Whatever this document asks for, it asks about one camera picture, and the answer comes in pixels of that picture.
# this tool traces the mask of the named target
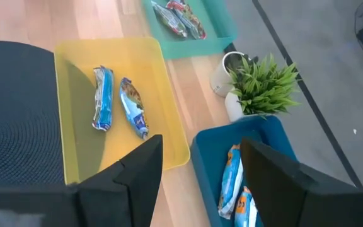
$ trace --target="snack wrapper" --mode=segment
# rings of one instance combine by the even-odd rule
[[[107,131],[112,126],[113,71],[103,66],[93,69],[96,78],[95,115],[92,126]]]
[[[240,159],[240,145],[233,145],[228,152],[228,162],[222,176],[221,196],[218,205],[218,214],[221,217],[231,219],[242,179],[243,165]]]
[[[139,137],[147,139],[149,127],[145,118],[144,106],[131,80],[127,78],[121,80],[119,95],[127,120]]]
[[[236,211],[234,213],[234,227],[249,227],[251,200],[253,200],[251,193],[245,186],[236,205]]]
[[[170,0],[166,7],[176,13],[181,22],[190,30],[193,38],[203,40],[207,37],[200,20],[193,14],[191,7],[184,0]]]
[[[251,198],[250,201],[250,210],[249,210],[249,227],[256,227],[257,222],[257,207],[255,204],[255,200]]]
[[[187,38],[187,29],[180,19],[170,10],[151,1],[152,7],[158,17],[161,18],[163,24],[170,28],[177,35]]]

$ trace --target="wrapped snack bar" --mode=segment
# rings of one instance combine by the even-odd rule
[[[248,227],[249,226],[249,210],[250,202],[252,200],[249,189],[244,186],[243,191],[236,203],[236,211],[234,213],[234,226],[235,227]]]
[[[180,19],[170,10],[165,7],[151,1],[152,7],[158,17],[160,17],[162,23],[170,28],[177,35],[186,38],[187,29]]]
[[[96,78],[95,115],[92,126],[107,131],[112,126],[113,71],[103,66],[93,69]]]
[[[181,22],[190,30],[193,38],[203,40],[207,37],[200,20],[193,14],[191,7],[184,0],[170,0],[166,7],[176,13]]]
[[[144,106],[131,80],[127,78],[121,80],[119,95],[127,120],[140,138],[147,139],[149,127],[145,118]]]
[[[218,205],[218,213],[221,217],[231,219],[242,179],[243,165],[240,159],[240,145],[233,145],[228,152],[228,161],[222,176],[221,196]]]
[[[255,200],[251,198],[250,201],[250,210],[249,210],[249,225],[248,227],[256,227],[257,222],[257,207],[255,204]]]

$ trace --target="white pot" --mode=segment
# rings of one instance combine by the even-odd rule
[[[231,92],[229,92],[225,97],[226,113],[228,113],[228,117],[231,122],[236,122],[237,120],[246,117],[259,116],[259,114],[245,115],[243,113],[242,106],[240,105],[240,103],[238,103],[238,101],[239,97]]]
[[[225,68],[225,60],[231,54],[239,54],[242,56],[244,55],[244,53],[238,51],[232,51],[225,54],[225,56],[222,58],[222,61],[219,63],[214,73],[210,77],[210,85],[212,90],[217,95],[220,95],[222,97],[225,97],[228,92],[233,89],[233,86],[231,85],[232,78],[230,77],[228,71]]]

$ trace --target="gray carpet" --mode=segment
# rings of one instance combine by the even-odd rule
[[[228,0],[238,26],[235,47],[260,58],[278,46],[251,0]],[[361,0],[259,0],[317,106],[363,185],[363,51],[354,35]],[[281,115],[299,161],[352,183],[303,94]]]

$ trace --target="green plant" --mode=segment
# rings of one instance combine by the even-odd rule
[[[295,63],[278,69],[272,54],[259,63],[243,57],[241,62],[228,71],[233,79],[232,93],[238,96],[245,115],[287,112],[287,107],[299,104],[291,99],[298,74]]]

